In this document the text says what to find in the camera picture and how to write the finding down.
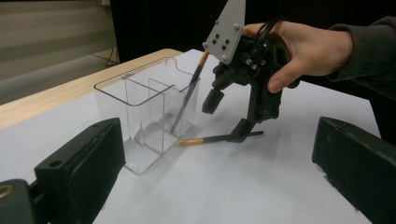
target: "floor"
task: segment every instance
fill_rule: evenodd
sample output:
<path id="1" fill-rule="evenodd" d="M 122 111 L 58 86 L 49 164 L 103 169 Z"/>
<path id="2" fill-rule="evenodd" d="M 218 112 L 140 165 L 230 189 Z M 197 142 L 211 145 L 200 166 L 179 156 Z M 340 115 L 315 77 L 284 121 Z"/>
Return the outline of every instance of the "floor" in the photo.
<path id="1" fill-rule="evenodd" d="M 104 70 L 116 63 L 115 54 L 103 51 L 45 69 L 0 81 L 0 105 Z"/>

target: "gray wall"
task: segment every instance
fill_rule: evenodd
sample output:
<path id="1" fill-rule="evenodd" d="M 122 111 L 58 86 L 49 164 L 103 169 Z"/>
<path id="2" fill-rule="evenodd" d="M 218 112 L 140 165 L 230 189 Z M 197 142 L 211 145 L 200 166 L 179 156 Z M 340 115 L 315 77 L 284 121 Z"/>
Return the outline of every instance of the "gray wall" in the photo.
<path id="1" fill-rule="evenodd" d="M 0 3 L 0 80 L 116 47 L 100 1 Z"/>

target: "human hand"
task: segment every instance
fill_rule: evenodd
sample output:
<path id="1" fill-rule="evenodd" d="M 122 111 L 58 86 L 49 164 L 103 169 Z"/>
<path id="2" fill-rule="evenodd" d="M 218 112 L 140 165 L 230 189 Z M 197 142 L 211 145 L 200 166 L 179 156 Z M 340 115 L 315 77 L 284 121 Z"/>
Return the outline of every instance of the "human hand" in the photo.
<path id="1" fill-rule="evenodd" d="M 245 26 L 244 35 L 255 37 L 263 23 Z M 288 63 L 274 73 L 268 91 L 276 93 L 302 75 L 326 76 L 347 64 L 353 43 L 348 32 L 323 30 L 308 25 L 279 21 L 268 39 L 286 52 Z"/>

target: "person's thumb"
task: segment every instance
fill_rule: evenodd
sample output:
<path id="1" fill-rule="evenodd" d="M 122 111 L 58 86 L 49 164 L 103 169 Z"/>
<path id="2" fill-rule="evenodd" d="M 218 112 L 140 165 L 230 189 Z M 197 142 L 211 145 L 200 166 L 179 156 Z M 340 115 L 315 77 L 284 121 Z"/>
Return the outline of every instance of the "person's thumb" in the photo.
<path id="1" fill-rule="evenodd" d="M 302 63 L 291 60 L 271 76 L 268 81 L 268 91 L 277 93 L 283 90 L 285 87 L 289 86 L 291 82 L 302 76 L 304 72 L 305 69 Z"/>

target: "pen holder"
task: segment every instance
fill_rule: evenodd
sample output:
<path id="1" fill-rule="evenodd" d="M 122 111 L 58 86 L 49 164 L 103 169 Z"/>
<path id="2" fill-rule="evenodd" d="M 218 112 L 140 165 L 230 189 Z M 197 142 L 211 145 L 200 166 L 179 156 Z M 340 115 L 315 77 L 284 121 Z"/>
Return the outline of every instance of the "pen holder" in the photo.
<path id="1" fill-rule="evenodd" d="M 94 85 L 100 118 L 120 118 L 125 166 L 135 174 L 192 127 L 199 80 L 191 78 L 176 59 L 163 58 Z"/>

